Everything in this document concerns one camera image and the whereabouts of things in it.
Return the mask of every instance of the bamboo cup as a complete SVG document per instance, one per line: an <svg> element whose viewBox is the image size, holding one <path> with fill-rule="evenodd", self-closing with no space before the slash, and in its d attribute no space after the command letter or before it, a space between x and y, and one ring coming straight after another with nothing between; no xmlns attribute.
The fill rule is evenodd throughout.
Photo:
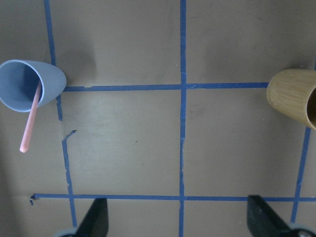
<svg viewBox="0 0 316 237"><path fill-rule="evenodd" d="M316 130L316 71L281 71L271 79L267 99L274 109Z"/></svg>

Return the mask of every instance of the blue tape strip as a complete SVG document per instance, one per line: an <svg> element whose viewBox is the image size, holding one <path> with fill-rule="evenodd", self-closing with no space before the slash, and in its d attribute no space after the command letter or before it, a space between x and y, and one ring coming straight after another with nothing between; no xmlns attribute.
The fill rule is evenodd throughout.
<svg viewBox="0 0 316 237"><path fill-rule="evenodd" d="M127 90L180 90L179 84L167 85L96 85L92 87L67 86L64 92L73 91L127 91Z"/></svg>
<svg viewBox="0 0 316 237"><path fill-rule="evenodd" d="M293 197L263 197L265 201L294 201ZM248 201L248 197L199 197L187 196L187 201Z"/></svg>
<svg viewBox="0 0 316 237"><path fill-rule="evenodd" d="M130 200L175 200L175 201L247 201L247 197L205 197L205 196L147 196L147 195L99 195L99 194L34 194L31 199L38 198L73 198L73 199L130 199ZM294 197L263 197L265 201L289 202ZM301 197L302 202L316 202L316 197Z"/></svg>
<svg viewBox="0 0 316 237"><path fill-rule="evenodd" d="M50 62L52 65L56 66L55 44L54 44L54 37L53 37L53 27L51 23L49 0L44 0L44 9L45 9L48 43L49 43Z"/></svg>
<svg viewBox="0 0 316 237"><path fill-rule="evenodd" d="M246 82L246 83L204 83L187 84L186 89L238 89L238 88L266 88L268 82ZM129 91L129 90L181 90L180 84L165 85L96 85L92 87L67 86L64 92L79 91Z"/></svg>
<svg viewBox="0 0 316 237"><path fill-rule="evenodd" d="M187 37L187 2L180 1L180 72L181 72L181 107L180 107L180 207L179 207L179 237L184 235L184 174L183 151L186 138L186 109L187 109L187 62L186 62L186 37Z"/></svg>
<svg viewBox="0 0 316 237"><path fill-rule="evenodd" d="M268 82L187 84L187 89L267 88Z"/></svg>
<svg viewBox="0 0 316 237"><path fill-rule="evenodd" d="M48 44L49 44L49 52L50 52L50 63L56 66L55 44L54 44L54 36L53 36L53 26L51 22L49 0L44 0L44 9L45 9L47 36L48 36ZM62 114L62 108L61 108L60 95L57 96L56 100L57 100L58 119L62 121L63 114Z"/></svg>
<svg viewBox="0 0 316 237"><path fill-rule="evenodd" d="M61 96L60 95L56 97L56 101L57 101L58 119L60 121L62 121L63 120L63 110L61 107Z"/></svg>
<svg viewBox="0 0 316 237"><path fill-rule="evenodd" d="M73 135L76 130L73 130L69 133L63 140L62 140L62 147L64 153L64 160L65 160L65 169L66 169L66 180L68 183L68 194L69 194L69 204L70 204L70 212L73 221L73 226L77 226L77 219L76 219L76 209L75 209L75 202L73 198L73 185L70 176L70 165L69 165L69 157L68 157L68 148L67 148L67 139Z"/></svg>
<svg viewBox="0 0 316 237"><path fill-rule="evenodd" d="M301 193L301 187L302 187L302 182L303 182L303 175L304 175L304 169L305 169L305 163L306 163L310 135L311 135L311 129L309 127L306 127L303 148L302 148L301 161L300 161L300 167L299 167L297 182L296 182L295 198L294 198L293 208L292 208L292 215L291 215L291 222L292 223L294 223L296 220L298 203L300 201L300 193Z"/></svg>

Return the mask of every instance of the blue tape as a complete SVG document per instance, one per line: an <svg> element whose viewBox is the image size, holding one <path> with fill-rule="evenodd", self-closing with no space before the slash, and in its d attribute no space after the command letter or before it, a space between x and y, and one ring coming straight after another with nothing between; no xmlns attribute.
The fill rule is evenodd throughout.
<svg viewBox="0 0 316 237"><path fill-rule="evenodd" d="M72 197L69 198L69 204L70 204L70 213L71 213L71 219L73 222L73 227L77 227L75 200Z"/></svg>
<svg viewBox="0 0 316 237"><path fill-rule="evenodd" d="M184 174L183 151L186 138L186 109L187 109L187 62L186 62L186 37L187 37L187 2L180 1L180 72L181 72L181 107L180 107L180 207L179 207L179 237L184 235Z"/></svg>
<svg viewBox="0 0 316 237"><path fill-rule="evenodd" d="M60 121L63 120L63 111L62 111L62 107L61 107L61 96L57 96L56 97L56 101L57 101L57 112L58 112L58 119Z"/></svg>
<svg viewBox="0 0 316 237"><path fill-rule="evenodd" d="M130 200L179 200L178 196L146 196L146 195L73 195L74 198L81 199L95 199L95 198L107 198L107 199L130 199Z"/></svg>
<svg viewBox="0 0 316 237"><path fill-rule="evenodd" d="M66 180L68 183L68 194L69 194L69 204L70 204L70 212L72 216L73 226L77 226L77 219L76 219L76 209L75 209L75 202L73 198L73 185L70 176L70 165L69 165L69 157L68 157L68 148L67 148L67 139L73 135L76 130L73 130L69 133L63 140L62 140L62 147L64 153L64 160L65 160L65 169L66 169Z"/></svg>
<svg viewBox="0 0 316 237"><path fill-rule="evenodd" d="M316 197L300 197L299 202L313 202L316 201Z"/></svg>
<svg viewBox="0 0 316 237"><path fill-rule="evenodd" d="M181 72L181 79L186 81L186 73ZM266 88L268 82L245 82L245 83L191 83L186 89L234 89L234 88ZM130 90L181 90L181 84L165 85L96 85L92 87L67 86L64 92L80 91L130 91Z"/></svg>
<svg viewBox="0 0 316 237"><path fill-rule="evenodd" d="M295 198L294 198L293 208L292 208L292 215L291 215L291 222L292 223L294 223L296 220L298 203L300 201L301 187L302 187L302 182L303 182L303 175L304 175L305 163L306 163L306 158L307 158L307 150L308 150L310 135L311 135L311 129L309 127L306 127L303 148L302 148L301 161L300 161L300 167L299 167L297 182L296 182Z"/></svg>
<svg viewBox="0 0 316 237"><path fill-rule="evenodd" d="M54 36L53 36L53 26L52 26L52 22L51 22L49 0L44 0L44 9L45 9L47 36L48 36L48 44L49 44L49 52L50 52L50 63L52 65L56 66L55 44L54 44ZM62 121L63 120L63 113L62 113L62 108L61 108L60 95L57 96L56 100L57 100L58 119L60 121Z"/></svg>
<svg viewBox="0 0 316 237"><path fill-rule="evenodd" d="M31 198L69 198L69 194L34 194Z"/></svg>
<svg viewBox="0 0 316 237"><path fill-rule="evenodd" d="M166 85L96 85L92 87L67 86L64 92L73 91L129 91L129 90L180 90L179 84Z"/></svg>
<svg viewBox="0 0 316 237"><path fill-rule="evenodd" d="M55 44L54 44L54 37L53 37L53 27L51 23L49 0L44 0L44 9L45 9L48 43L49 43L50 62L52 65L56 66Z"/></svg>
<svg viewBox="0 0 316 237"><path fill-rule="evenodd" d="M73 198L73 199L131 199L131 200L178 200L178 201L247 201L247 197L205 197L205 196L151 196L151 195L100 195L100 194L34 194L30 199L38 198ZM265 201L289 202L294 197L263 197ZM316 197L300 197L300 202L316 202Z"/></svg>
<svg viewBox="0 0 316 237"><path fill-rule="evenodd" d="M267 88L268 82L242 82L242 83L202 83L187 84L187 89L238 89L238 88Z"/></svg>

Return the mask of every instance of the straw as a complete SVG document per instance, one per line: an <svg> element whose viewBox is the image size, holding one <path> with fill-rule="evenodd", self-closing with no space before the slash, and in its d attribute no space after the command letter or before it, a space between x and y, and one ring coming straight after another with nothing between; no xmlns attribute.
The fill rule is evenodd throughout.
<svg viewBox="0 0 316 237"><path fill-rule="evenodd" d="M38 108L38 103L39 103L39 98L40 98L40 92L41 92L41 81L39 81L38 87L36 88L31 111L30 111L28 121L25 126L25 130L24 130L24 134L23 134L23 138L22 138L22 142L20 146L20 152L23 152L23 153L27 152L30 146L36 111Z"/></svg>

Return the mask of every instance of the blue cup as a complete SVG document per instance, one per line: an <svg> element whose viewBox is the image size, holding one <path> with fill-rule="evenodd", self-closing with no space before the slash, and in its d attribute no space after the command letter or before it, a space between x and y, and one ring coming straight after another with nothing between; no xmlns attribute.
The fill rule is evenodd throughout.
<svg viewBox="0 0 316 237"><path fill-rule="evenodd" d="M9 60L0 65L0 100L10 109L29 112L39 81L42 90L38 107L47 104L66 87L59 68L44 62Z"/></svg>

